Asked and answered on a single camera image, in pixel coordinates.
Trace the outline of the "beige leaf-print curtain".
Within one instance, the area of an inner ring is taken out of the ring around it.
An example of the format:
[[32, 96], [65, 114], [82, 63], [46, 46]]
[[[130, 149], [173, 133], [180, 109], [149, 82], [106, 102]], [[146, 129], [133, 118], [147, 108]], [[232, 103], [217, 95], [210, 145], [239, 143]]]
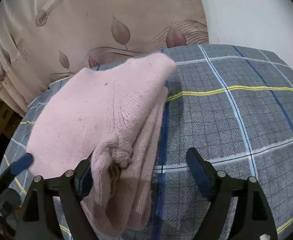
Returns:
[[201, 0], [1, 0], [0, 98], [23, 115], [82, 68], [207, 41]]

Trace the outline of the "grey plaid bed sheet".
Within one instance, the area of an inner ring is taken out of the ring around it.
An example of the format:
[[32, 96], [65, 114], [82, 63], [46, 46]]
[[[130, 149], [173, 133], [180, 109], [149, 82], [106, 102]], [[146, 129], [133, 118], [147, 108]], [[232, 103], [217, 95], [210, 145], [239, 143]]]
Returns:
[[231, 45], [164, 49], [177, 65], [152, 177], [147, 226], [121, 239], [192, 239], [210, 206], [186, 161], [194, 147], [232, 178], [254, 176], [278, 239], [293, 239], [293, 71], [276, 54]]

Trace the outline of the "pink knitted sweater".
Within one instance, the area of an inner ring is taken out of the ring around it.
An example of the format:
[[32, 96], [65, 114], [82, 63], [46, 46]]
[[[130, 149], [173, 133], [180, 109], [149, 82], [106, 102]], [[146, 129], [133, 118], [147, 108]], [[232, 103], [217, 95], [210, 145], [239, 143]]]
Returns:
[[104, 237], [142, 230], [149, 220], [165, 82], [175, 70], [163, 53], [108, 70], [83, 68], [49, 100], [31, 131], [27, 152], [35, 176], [58, 177], [91, 158], [93, 187], [81, 205]]

